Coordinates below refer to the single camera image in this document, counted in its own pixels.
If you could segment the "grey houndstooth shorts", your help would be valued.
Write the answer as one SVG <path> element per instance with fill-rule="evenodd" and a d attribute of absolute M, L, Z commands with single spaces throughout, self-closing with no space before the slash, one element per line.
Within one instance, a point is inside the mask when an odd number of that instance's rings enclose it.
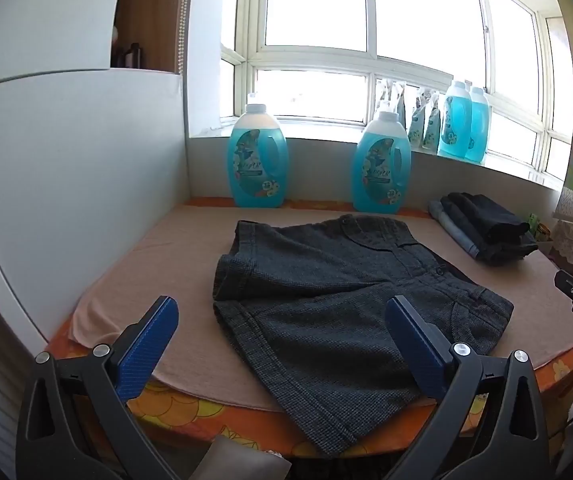
<path fill-rule="evenodd" d="M 352 214 L 284 228 L 240 221 L 213 289 L 234 350 L 325 455 L 344 452 L 420 394 L 385 325 L 396 296 L 480 354 L 492 352 L 513 312 L 405 223 Z"/>

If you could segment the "orange floral bedsheet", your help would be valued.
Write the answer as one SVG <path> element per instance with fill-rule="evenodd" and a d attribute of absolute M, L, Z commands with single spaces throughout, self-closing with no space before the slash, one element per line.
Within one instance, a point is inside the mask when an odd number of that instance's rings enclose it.
<path fill-rule="evenodd" d="M 186 205 L 196 207 L 232 207 L 226 200 L 199 200 Z M 335 218 L 345 213 L 342 206 L 327 209 L 312 205 L 287 207 L 307 210 L 334 210 Z M 424 216 L 424 212 L 405 211 L 402 216 Z M 90 348 L 70 339 L 67 320 L 50 342 L 50 349 L 59 358 L 82 356 Z M 541 367 L 533 366 L 541 393 L 548 401 L 556 401 L 573 385 L 573 348 Z M 313 457 L 317 449 L 280 408 L 275 412 L 224 405 L 196 396 L 188 396 L 153 377 L 143 392 L 129 402 L 134 416 L 157 441 L 179 445 L 183 441 L 208 442 L 224 436 L 251 448 L 271 450 L 286 456 Z"/>

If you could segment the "black folded garment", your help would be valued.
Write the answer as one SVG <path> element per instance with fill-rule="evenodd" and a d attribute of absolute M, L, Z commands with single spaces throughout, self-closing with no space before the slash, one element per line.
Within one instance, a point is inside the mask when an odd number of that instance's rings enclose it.
<path fill-rule="evenodd" d="M 538 249 L 529 224 L 485 195 L 449 193 L 440 203 L 454 225 L 478 249 L 478 261 L 503 266 Z"/>

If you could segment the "blue folded jeans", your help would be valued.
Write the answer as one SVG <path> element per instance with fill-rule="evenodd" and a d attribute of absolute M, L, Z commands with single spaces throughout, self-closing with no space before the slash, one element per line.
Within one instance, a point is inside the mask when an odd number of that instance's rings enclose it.
<path fill-rule="evenodd" d="M 479 255 L 479 249 L 473 241 L 451 220 L 443 209 L 439 200 L 431 200 L 428 203 L 428 212 L 431 218 L 436 220 L 441 227 L 457 242 L 457 244 L 473 259 Z"/>

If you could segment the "far blue bottle on sill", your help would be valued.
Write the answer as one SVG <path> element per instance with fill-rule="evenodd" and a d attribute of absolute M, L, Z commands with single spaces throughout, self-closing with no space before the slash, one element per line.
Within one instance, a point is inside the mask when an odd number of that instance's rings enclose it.
<path fill-rule="evenodd" d="M 487 148 L 490 108 L 483 88 L 472 87 L 469 95 L 472 102 L 471 136 L 465 158 L 480 164 Z"/>

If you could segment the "blue bottle on sill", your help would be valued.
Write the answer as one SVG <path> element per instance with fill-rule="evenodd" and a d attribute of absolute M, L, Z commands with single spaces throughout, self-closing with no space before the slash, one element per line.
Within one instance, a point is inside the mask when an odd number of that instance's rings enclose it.
<path fill-rule="evenodd" d="M 471 136 L 465 158 L 480 164 L 487 148 L 490 108 L 483 88 L 472 87 L 469 95 L 472 102 Z"/>
<path fill-rule="evenodd" d="M 469 151 L 472 125 L 472 100 L 465 83 L 454 81 L 446 92 L 443 103 L 440 154 L 464 158 Z"/>

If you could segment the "refill pouch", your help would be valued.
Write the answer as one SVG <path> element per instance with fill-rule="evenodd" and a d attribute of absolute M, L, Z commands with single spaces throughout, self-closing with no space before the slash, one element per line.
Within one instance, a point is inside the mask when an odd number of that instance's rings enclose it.
<path fill-rule="evenodd" d="M 415 98 L 415 107 L 408 129 L 408 139 L 411 148 L 420 148 L 424 136 L 426 105 L 430 97 L 431 92 L 425 88 L 421 88 Z"/>
<path fill-rule="evenodd" d="M 433 93 L 426 107 L 428 115 L 422 140 L 422 148 L 424 148 L 425 151 L 432 153 L 436 153 L 438 151 L 439 144 L 441 126 L 441 110 L 439 100 L 440 94 Z"/>

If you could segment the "right blue detergent bottle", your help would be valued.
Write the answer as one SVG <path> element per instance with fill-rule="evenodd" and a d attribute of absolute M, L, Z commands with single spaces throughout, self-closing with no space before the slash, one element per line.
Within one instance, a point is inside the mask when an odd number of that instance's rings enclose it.
<path fill-rule="evenodd" d="M 356 210 L 397 214 L 405 200 L 412 152 L 398 114 L 380 110 L 364 128 L 351 166 L 351 197 Z"/>

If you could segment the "blue detergent bottle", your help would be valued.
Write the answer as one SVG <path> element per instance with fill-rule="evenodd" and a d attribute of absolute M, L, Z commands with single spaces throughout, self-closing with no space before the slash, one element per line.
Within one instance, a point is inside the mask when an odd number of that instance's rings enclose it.
<path fill-rule="evenodd" d="M 356 210 L 397 214 L 405 200 L 412 152 L 398 114 L 380 110 L 364 128 L 351 166 L 351 197 Z"/>
<path fill-rule="evenodd" d="M 227 170 L 236 206 L 278 208 L 285 201 L 288 148 L 278 122 L 265 104 L 250 103 L 234 124 Z"/>

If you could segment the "left blue detergent bottle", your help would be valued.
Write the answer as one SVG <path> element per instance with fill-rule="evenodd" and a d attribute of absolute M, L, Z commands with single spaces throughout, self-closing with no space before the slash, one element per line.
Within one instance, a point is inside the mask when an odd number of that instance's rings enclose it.
<path fill-rule="evenodd" d="M 236 206 L 278 208 L 285 201 L 288 148 L 278 122 L 265 104 L 250 103 L 234 124 L 227 170 Z"/>

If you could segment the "white cabinet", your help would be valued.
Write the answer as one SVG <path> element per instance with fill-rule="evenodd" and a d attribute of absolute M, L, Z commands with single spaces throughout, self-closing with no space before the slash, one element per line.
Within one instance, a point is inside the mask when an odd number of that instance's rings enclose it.
<path fill-rule="evenodd" d="M 0 0 L 0 468 L 30 359 L 188 195 L 180 0 Z"/>

